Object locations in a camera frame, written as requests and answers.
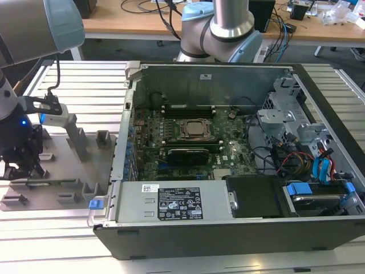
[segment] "black speaker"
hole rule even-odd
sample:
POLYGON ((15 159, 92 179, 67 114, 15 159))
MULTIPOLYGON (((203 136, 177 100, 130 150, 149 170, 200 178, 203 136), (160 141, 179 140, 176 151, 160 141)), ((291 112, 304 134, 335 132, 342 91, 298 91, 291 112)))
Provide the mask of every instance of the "black speaker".
POLYGON ((82 19, 88 19, 98 0, 74 0, 82 19))

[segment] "wooden table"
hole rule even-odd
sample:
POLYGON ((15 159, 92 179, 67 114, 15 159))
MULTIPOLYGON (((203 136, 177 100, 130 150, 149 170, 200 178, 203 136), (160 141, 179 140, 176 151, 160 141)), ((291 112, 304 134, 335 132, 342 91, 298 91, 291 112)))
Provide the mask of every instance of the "wooden table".
MULTIPOLYGON (((83 20, 86 38, 101 39, 143 39, 143 40, 176 40, 165 28, 158 14, 132 14, 120 8, 122 0, 99 0, 90 19, 83 20)), ((141 0, 130 0, 123 7, 132 11, 140 11, 137 4, 141 0)), ((286 7, 280 8, 287 0, 277 0, 275 5, 278 14, 286 23, 297 27, 290 41, 291 45, 331 46, 331 47, 365 47, 365 31, 352 23, 324 26, 318 17, 305 17, 303 21, 289 19, 286 7)), ((178 5, 182 11, 185 5, 178 5)), ((156 4, 146 3, 146 9, 155 9, 156 4)), ((173 13, 173 27, 181 33, 181 18, 173 13)), ((271 22, 267 32, 263 34, 263 46, 272 43, 279 36, 278 26, 271 22)), ((83 59, 80 48, 73 49, 75 60, 83 59)))

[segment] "blue tab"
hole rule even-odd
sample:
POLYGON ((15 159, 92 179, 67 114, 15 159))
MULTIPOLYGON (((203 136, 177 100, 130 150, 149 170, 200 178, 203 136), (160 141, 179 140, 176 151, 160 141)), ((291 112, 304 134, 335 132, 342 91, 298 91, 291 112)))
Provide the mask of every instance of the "blue tab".
POLYGON ((347 190, 348 190, 349 193, 355 192, 355 190, 356 190, 355 187, 354 187, 354 185, 352 183, 350 183, 350 182, 347 182, 345 184, 345 186, 346 186, 346 188, 347 188, 347 190))
POLYGON ((314 162, 313 162, 313 168, 312 168, 312 173, 313 173, 313 176, 315 178, 318 177, 318 168, 319 168, 319 163, 321 162, 321 159, 316 157, 314 159, 314 162))
POLYGON ((329 182, 327 182, 327 173, 329 170, 329 166, 330 166, 330 161, 328 159, 316 157, 314 159, 313 169, 312 169, 313 176, 315 178, 319 177, 319 180, 324 184, 330 184, 329 182), (321 171, 319 172, 318 175, 318 168, 320 162, 322 162, 322 166, 321 166, 321 171))
POLYGON ((319 180, 324 182, 324 184, 330 184, 327 181, 327 173, 329 171, 330 161, 328 159, 323 159, 321 172, 319 173, 319 180))
POLYGON ((309 184, 305 183, 305 182, 291 183, 286 188, 287 188, 290 196, 313 194, 309 184))
POLYGON ((288 193, 290 196, 293 196, 295 195, 295 189, 293 188, 293 186, 291 184, 289 184, 287 187, 286 187, 288 193))
POLYGON ((91 210, 98 210, 103 209, 103 201, 102 200, 91 200, 89 203, 89 209, 91 210))

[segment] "blue cable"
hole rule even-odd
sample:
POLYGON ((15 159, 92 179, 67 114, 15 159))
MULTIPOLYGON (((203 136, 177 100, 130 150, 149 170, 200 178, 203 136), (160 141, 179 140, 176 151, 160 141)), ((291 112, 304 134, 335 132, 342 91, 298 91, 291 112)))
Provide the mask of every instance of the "blue cable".
POLYGON ((279 62, 281 56, 283 55, 284 53, 284 48, 285 48, 285 45, 286 45, 286 40, 287 40, 287 30, 286 30, 286 26, 285 26, 285 23, 283 20, 281 20, 282 24, 283 24, 283 27, 284 27, 284 31, 285 31, 285 36, 284 36, 284 45, 281 47, 281 51, 279 53, 279 56, 278 58, 276 59, 275 63, 279 62))

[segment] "warning label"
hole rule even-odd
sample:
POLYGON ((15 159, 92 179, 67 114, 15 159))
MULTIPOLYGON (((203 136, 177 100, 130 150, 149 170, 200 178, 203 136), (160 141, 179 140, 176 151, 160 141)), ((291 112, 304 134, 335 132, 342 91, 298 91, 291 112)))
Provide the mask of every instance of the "warning label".
POLYGON ((198 187, 159 188, 158 206, 161 221, 203 219, 198 187))

